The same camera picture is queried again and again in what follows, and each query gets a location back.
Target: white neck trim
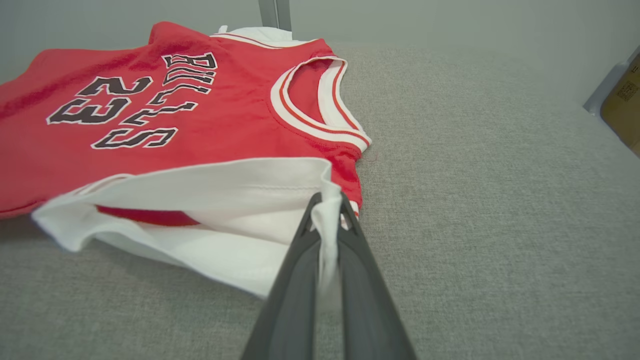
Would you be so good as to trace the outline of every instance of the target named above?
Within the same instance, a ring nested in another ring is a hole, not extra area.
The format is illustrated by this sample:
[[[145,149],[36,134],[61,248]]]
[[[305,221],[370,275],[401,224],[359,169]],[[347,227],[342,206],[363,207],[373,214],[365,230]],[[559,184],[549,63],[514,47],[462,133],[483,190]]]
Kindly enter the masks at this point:
[[[317,93],[323,124],[298,109],[289,98],[288,90],[295,72],[300,67],[326,59],[333,62],[320,78]],[[300,63],[282,74],[271,87],[271,103],[278,116],[288,125],[323,140],[352,143],[364,152],[371,144],[371,139],[340,98],[340,82],[346,68],[347,61],[335,56],[317,57]]]
[[[229,33],[223,27],[218,33],[209,35],[211,38],[226,38],[238,42],[263,47],[265,49],[283,49],[286,47],[294,47],[307,44],[311,41],[293,40],[290,31],[275,28],[241,28],[233,30]]]

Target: red basketball jersey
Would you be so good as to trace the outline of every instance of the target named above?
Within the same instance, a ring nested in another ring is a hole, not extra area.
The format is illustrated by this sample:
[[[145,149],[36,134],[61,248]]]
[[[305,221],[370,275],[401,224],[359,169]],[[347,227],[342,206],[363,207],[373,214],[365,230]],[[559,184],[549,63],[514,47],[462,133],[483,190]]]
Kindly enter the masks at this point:
[[[355,163],[371,140],[340,99],[345,69],[323,40],[169,22],[137,49],[46,50],[0,86],[0,218],[115,174],[267,157],[328,159],[332,181],[361,205]]]

